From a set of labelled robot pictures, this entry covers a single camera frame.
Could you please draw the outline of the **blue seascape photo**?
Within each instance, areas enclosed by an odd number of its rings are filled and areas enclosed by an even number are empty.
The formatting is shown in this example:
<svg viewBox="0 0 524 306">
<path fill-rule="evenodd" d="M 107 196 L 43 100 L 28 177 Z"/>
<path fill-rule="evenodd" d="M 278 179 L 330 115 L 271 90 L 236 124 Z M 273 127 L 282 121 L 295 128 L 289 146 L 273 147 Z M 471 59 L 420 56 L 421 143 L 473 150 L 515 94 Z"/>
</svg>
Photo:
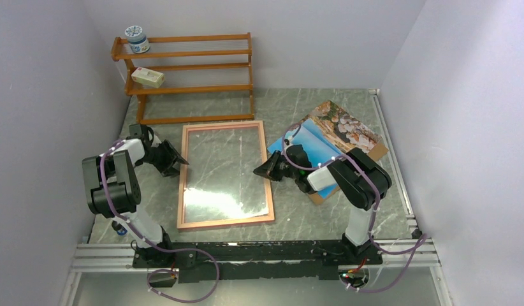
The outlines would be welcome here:
<svg viewBox="0 0 524 306">
<path fill-rule="evenodd" d="M 325 137 L 333 143 L 341 141 L 354 144 L 356 147 L 367 146 L 368 142 L 373 144 L 383 142 L 382 136 L 330 100 L 315 107 L 300 123 L 300 132 L 292 140 L 304 140 L 308 136 L 316 136 Z"/>
</svg>

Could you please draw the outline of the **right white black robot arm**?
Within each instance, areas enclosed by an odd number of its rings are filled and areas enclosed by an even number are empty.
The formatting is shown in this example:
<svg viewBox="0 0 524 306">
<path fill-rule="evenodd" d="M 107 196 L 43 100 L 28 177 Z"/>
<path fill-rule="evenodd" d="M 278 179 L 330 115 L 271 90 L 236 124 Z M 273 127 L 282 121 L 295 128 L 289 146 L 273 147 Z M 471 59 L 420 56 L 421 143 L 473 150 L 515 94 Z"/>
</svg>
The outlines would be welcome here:
<svg viewBox="0 0 524 306">
<path fill-rule="evenodd" d="M 316 194 L 328 187 L 338 187 L 351 204 L 344 233 L 342 256 L 356 265 L 367 255 L 371 245 L 372 216 L 375 207 L 392 186 L 391 178 L 371 157 L 359 148 L 314 166 L 302 145 L 291 145 L 284 152 L 276 150 L 253 174 L 271 181 L 287 177 L 300 191 Z"/>
</svg>

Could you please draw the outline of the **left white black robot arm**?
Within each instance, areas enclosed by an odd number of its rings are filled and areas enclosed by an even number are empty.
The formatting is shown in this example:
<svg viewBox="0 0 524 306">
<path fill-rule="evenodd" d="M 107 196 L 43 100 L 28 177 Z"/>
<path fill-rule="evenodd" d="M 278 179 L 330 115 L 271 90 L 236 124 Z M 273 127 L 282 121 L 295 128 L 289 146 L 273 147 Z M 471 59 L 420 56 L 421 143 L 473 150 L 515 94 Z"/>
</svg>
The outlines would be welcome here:
<svg viewBox="0 0 524 306">
<path fill-rule="evenodd" d="M 145 124 L 129 126 L 127 138 L 117 140 L 104 153 L 82 160 L 85 197 L 89 210 L 119 224 L 133 235 L 139 251 L 159 268 L 174 259 L 170 239 L 161 225 L 139 205 L 142 192 L 135 168 L 153 166 L 162 177 L 176 177 L 186 158 Z"/>
</svg>

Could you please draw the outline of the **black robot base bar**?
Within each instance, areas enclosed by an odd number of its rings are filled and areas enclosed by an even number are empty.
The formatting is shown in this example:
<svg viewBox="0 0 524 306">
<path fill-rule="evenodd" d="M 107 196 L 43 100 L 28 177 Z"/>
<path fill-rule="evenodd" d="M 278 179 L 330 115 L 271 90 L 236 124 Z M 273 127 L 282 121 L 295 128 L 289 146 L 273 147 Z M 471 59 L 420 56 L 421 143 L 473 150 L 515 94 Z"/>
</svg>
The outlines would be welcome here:
<svg viewBox="0 0 524 306">
<path fill-rule="evenodd" d="M 371 246 L 352 254 L 337 240 L 258 242 L 172 242 L 173 252 L 142 254 L 134 247 L 134 268 L 173 268 L 181 283 L 219 280 L 316 277 L 337 280 L 347 269 L 382 264 Z"/>
</svg>

